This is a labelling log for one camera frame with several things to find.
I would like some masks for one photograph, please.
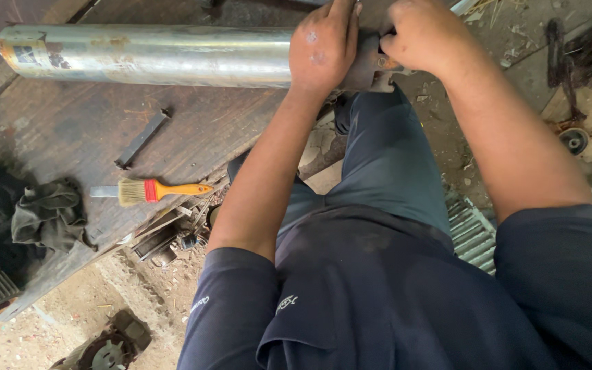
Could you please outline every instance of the orange brush handle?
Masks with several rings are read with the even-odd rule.
[[[161,198],[164,198],[167,194],[186,194],[190,196],[198,196],[200,194],[204,194],[207,192],[212,191],[214,188],[205,185],[205,184],[186,184],[186,185],[177,185],[177,186],[165,186],[162,185],[159,181],[154,180],[155,183],[155,201],[160,201]]]

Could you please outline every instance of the person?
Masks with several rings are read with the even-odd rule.
[[[592,369],[591,189],[437,0],[394,3],[381,48],[448,92],[499,222],[495,277],[454,255],[440,173],[398,88],[345,105],[339,185],[294,181],[361,9],[333,0],[294,31],[291,88],[231,173],[177,368]]]

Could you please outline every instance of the navy pants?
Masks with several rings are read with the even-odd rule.
[[[361,92],[350,104],[350,128],[341,182],[326,195],[296,178],[278,239],[310,212],[364,204],[429,224],[451,235],[440,170],[417,114],[399,87]],[[247,153],[228,164],[230,181]]]

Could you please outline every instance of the left hand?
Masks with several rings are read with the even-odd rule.
[[[349,71],[358,43],[362,3],[332,0],[310,13],[292,35],[292,89],[325,98]]]

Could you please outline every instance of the metal pipe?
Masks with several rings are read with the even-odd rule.
[[[186,86],[289,88],[292,28],[151,25],[15,25],[0,54],[23,77]],[[399,70],[362,31],[340,89],[385,91],[381,71]]]

